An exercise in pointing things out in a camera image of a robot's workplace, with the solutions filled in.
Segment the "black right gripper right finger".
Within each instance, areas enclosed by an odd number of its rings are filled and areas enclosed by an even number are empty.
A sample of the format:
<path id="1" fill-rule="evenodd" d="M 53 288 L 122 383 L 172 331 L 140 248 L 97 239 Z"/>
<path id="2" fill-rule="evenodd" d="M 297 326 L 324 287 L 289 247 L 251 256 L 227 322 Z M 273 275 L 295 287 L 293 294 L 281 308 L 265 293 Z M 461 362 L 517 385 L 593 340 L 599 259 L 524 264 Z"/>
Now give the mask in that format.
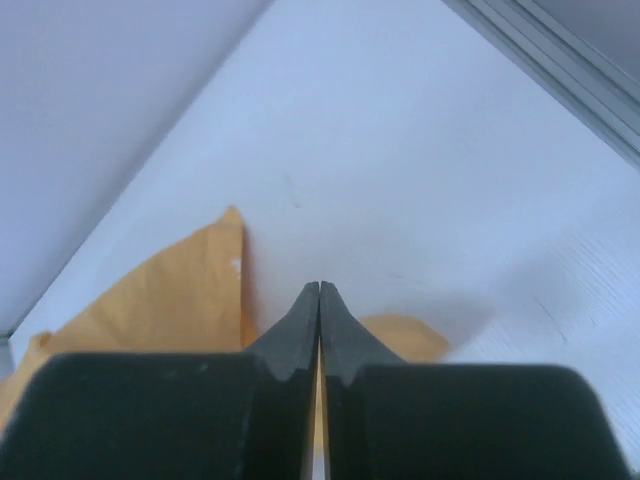
<path id="1" fill-rule="evenodd" d="M 330 479 L 628 479 L 591 386 L 557 365 L 416 364 L 319 296 Z"/>

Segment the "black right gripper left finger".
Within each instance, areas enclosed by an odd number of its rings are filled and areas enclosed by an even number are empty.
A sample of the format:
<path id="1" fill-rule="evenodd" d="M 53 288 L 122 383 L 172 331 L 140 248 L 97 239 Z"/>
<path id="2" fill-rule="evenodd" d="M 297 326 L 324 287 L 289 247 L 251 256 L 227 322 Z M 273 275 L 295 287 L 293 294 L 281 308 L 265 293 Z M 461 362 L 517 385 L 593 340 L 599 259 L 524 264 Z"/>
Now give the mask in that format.
<path id="1" fill-rule="evenodd" d="M 28 382 L 5 479 L 308 479 L 320 288 L 237 353 L 66 353 Z"/>

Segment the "orange cartoon print pillowcase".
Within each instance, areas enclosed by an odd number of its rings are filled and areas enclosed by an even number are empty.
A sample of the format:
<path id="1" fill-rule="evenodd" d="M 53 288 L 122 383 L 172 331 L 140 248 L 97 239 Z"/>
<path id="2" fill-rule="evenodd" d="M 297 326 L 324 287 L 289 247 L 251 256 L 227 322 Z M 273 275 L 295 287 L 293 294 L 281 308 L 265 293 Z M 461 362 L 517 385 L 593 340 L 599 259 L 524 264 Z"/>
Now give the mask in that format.
<path id="1" fill-rule="evenodd" d="M 58 331 L 33 337 L 1 388 L 1 439 L 28 382 L 57 354 L 237 353 L 252 345 L 263 334 L 245 311 L 243 254 L 243 221 L 229 209 L 142 263 Z M 409 363 L 435 360 L 446 349 L 443 338 L 414 319 L 359 323 Z M 313 460 L 318 447 L 325 450 L 323 399 L 319 325 Z"/>

